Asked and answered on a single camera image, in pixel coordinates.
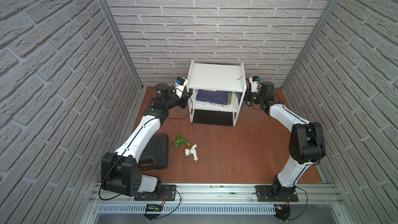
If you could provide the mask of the grey and pink cloth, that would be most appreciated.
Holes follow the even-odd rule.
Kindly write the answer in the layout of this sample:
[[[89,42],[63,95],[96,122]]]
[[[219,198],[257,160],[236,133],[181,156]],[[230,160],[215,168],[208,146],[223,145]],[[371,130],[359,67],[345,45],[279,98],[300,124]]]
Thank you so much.
[[[245,93],[245,103],[247,107],[252,107],[252,102],[250,101],[250,95],[251,95],[251,82],[249,79],[246,79],[246,93]]]

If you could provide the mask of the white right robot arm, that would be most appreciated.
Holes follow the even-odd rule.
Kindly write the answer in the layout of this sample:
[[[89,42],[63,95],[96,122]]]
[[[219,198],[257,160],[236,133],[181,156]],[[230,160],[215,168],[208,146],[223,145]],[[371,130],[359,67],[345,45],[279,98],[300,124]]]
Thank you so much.
[[[270,194],[275,199],[293,194],[296,185],[306,170],[317,165],[326,155],[323,128],[318,122],[310,122],[288,109],[284,103],[275,100],[274,85],[261,82],[253,76],[246,80],[245,101],[249,107],[257,104],[260,109],[278,120],[290,131],[290,157],[272,183]]]

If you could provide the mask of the white metal bookshelf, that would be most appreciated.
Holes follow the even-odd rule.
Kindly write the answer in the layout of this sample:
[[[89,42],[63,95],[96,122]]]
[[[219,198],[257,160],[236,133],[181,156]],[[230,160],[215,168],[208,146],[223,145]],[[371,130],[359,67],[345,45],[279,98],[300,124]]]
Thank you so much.
[[[246,92],[246,75],[244,64],[220,65],[204,64],[191,61],[188,73],[187,90],[192,90],[192,102],[188,103],[190,121],[195,124],[220,125],[227,127],[236,126],[240,109]],[[235,111],[220,108],[203,107],[194,103],[195,89],[209,91],[231,91],[239,98],[239,105]]]

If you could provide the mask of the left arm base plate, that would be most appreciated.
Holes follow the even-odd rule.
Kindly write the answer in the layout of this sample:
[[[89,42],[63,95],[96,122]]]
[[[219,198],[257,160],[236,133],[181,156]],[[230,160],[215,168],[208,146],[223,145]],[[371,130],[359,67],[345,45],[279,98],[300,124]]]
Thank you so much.
[[[162,184],[154,192],[141,192],[134,196],[135,201],[175,201],[176,185]]]

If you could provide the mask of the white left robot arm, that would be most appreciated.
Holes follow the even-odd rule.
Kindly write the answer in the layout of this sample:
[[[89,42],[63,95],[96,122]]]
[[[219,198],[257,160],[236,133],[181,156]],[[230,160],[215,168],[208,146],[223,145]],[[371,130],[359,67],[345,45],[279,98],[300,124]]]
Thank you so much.
[[[184,91],[188,80],[178,77],[173,86],[160,83],[155,86],[141,122],[129,138],[113,153],[107,152],[101,160],[101,189],[133,197],[140,193],[162,196],[161,180],[143,175],[139,168],[140,157],[153,135],[169,116],[169,110],[179,106],[185,109],[192,93]]]

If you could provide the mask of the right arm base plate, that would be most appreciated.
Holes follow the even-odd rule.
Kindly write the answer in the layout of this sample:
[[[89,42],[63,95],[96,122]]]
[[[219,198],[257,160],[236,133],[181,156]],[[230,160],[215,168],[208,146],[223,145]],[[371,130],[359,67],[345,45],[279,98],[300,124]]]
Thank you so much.
[[[275,185],[256,185],[258,202],[298,202],[296,187],[282,187]]]

